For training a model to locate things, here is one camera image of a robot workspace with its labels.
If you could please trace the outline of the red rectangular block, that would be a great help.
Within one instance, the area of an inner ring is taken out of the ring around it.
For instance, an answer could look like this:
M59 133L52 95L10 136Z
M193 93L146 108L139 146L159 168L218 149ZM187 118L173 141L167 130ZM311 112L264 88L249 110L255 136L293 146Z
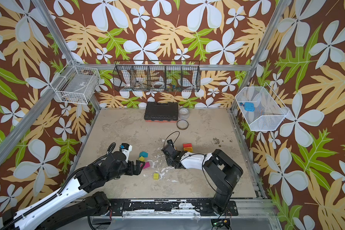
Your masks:
M183 148L191 148L192 144L191 143L184 143Z

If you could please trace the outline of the yellow red striped block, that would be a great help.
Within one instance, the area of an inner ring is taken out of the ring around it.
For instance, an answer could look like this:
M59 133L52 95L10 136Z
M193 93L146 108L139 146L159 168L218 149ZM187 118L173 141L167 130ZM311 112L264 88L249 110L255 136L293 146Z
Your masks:
M184 151L192 152L193 148L192 147L184 147Z

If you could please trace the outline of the yellow green cube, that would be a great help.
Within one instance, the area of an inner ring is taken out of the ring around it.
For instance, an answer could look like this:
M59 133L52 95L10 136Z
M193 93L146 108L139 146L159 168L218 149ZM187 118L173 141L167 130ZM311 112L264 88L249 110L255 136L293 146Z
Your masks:
M154 180L159 180L159 179L160 179L159 173L154 173L154 174L153 174L153 179L154 179Z

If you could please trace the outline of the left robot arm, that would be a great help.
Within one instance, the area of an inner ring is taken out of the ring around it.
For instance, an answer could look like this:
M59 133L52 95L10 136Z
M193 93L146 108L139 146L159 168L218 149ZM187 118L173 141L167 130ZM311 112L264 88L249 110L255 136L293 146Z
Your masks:
M73 172L58 190L3 220L2 230L34 230L74 200L123 175L140 175L145 162L128 161L124 153L106 154Z

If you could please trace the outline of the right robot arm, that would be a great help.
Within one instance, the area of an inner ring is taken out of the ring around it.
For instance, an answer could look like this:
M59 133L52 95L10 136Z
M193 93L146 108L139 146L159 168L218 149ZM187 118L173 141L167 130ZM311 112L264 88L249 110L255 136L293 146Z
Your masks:
M234 188L238 184L243 169L225 152L220 149L212 153L191 153L179 151L171 140L162 148L168 166L175 169L198 169L205 177L210 177L216 186L215 195L211 200L215 213L225 212Z

